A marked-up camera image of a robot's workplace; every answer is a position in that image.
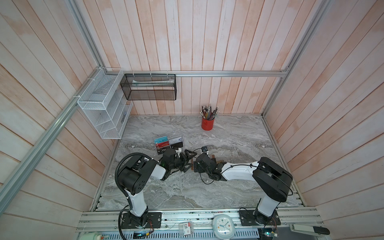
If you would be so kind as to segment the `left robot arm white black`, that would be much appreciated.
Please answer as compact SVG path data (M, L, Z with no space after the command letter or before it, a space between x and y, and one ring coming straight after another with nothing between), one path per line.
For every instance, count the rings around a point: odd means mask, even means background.
M143 189L150 178L164 181L173 173L185 173L192 167L190 160L196 156L193 151L179 153L169 148L158 161L144 153L123 157L115 170L115 183L129 202L130 214L141 218L148 211Z

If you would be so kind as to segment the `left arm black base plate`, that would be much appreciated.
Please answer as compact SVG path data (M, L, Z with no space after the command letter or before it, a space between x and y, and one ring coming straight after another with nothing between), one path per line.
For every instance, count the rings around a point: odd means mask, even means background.
M162 213L161 212L145 212L141 217L137 217L130 212L123 213L121 219L122 229L138 229L144 227L149 229L153 227L155 229L161 227Z

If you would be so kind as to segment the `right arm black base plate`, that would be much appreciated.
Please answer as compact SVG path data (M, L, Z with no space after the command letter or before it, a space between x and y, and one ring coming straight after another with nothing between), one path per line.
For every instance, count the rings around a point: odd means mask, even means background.
M277 210L274 210L270 217L267 217L255 210L239 209L239 216L242 226L280 226L281 220Z

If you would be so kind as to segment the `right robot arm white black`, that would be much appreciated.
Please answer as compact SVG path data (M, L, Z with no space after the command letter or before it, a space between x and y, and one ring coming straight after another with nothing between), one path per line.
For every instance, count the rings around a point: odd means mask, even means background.
M217 163L208 154L199 155L194 161L194 172L206 173L214 181L244 180L256 182L265 195L256 208L257 217L271 218L280 203L293 194L293 176L267 157L247 164Z

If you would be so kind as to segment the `clear acrylic card display stand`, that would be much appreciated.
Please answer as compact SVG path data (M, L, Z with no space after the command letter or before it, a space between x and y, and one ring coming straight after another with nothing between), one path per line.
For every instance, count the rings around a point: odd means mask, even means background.
M163 136L167 136L168 140L169 140L170 138L174 138L174 137L179 137L179 136L183 137L183 133L182 133L181 130L175 130L175 131L172 131L172 132L169 132L169 133L166 133L166 134L157 135L157 136L154 137L154 139L160 138L160 137L163 137ZM175 149L177 152L181 151L182 148L171 148L171 146L170 146L170 149Z

